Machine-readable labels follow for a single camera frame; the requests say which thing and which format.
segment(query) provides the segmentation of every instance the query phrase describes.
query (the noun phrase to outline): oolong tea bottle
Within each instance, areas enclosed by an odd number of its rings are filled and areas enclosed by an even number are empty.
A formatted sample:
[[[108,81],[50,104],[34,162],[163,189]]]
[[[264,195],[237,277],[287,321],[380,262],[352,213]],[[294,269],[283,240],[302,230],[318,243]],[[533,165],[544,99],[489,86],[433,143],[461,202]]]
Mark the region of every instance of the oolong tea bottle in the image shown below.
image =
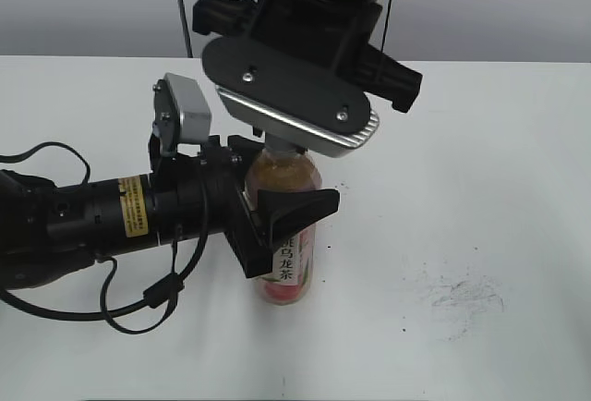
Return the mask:
[[[309,156],[273,135],[266,136],[265,149],[246,179],[247,198],[253,208],[257,207],[259,190],[298,192],[320,187],[320,173]],[[306,294],[312,278],[315,235],[316,225],[311,225],[274,253],[272,272],[255,278],[255,287],[263,299],[285,305]]]

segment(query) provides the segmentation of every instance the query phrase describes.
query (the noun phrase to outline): white background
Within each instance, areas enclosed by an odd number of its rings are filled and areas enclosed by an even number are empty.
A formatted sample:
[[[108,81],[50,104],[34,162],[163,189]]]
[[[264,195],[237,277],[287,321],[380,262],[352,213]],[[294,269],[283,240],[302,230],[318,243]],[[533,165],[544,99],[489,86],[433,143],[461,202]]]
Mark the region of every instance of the white background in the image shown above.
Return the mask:
[[[302,301],[260,301],[215,236],[152,334],[0,304],[0,398],[588,401],[591,65],[410,67],[425,82],[409,115],[374,101],[382,125],[366,147],[316,156],[342,205],[319,227]],[[93,180],[146,173],[151,85],[165,71],[199,80],[213,132],[248,135],[199,61],[0,57],[2,153],[61,140]],[[83,174],[55,149],[13,167],[60,185]],[[194,245],[182,243],[183,260]],[[134,301],[170,258],[168,248],[121,258],[110,304]],[[20,295],[92,310],[108,270]]]

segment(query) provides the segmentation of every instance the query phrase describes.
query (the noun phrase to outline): screw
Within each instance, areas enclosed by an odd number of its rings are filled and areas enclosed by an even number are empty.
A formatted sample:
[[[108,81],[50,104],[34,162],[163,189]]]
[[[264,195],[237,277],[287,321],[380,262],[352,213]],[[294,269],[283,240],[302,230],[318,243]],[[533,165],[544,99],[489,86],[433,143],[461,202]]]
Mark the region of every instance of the screw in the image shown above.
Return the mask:
[[[336,114],[336,119],[341,122],[346,122],[349,120],[349,114],[345,112],[345,110],[342,110]]]
[[[247,71],[244,75],[242,75],[242,80],[248,83],[253,82],[255,80],[255,75]]]

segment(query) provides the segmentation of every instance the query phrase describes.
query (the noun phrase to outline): bottle label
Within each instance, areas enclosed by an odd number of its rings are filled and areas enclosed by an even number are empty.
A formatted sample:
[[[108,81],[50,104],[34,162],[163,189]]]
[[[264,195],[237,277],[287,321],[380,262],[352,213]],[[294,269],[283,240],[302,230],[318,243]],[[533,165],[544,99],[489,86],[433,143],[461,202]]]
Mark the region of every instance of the bottle label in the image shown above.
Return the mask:
[[[301,286],[309,274],[310,258],[314,249],[315,226],[308,227],[285,241],[273,255],[271,279],[279,286]]]

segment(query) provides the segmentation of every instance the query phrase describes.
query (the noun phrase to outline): yellow warning label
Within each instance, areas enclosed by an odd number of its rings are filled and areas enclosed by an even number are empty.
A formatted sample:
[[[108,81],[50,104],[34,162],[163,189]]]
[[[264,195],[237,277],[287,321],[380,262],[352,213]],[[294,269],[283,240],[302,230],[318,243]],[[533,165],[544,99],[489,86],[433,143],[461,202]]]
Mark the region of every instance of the yellow warning label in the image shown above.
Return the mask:
[[[139,176],[119,179],[119,194],[123,220],[126,223],[127,237],[143,237],[148,235],[148,217],[146,202]]]

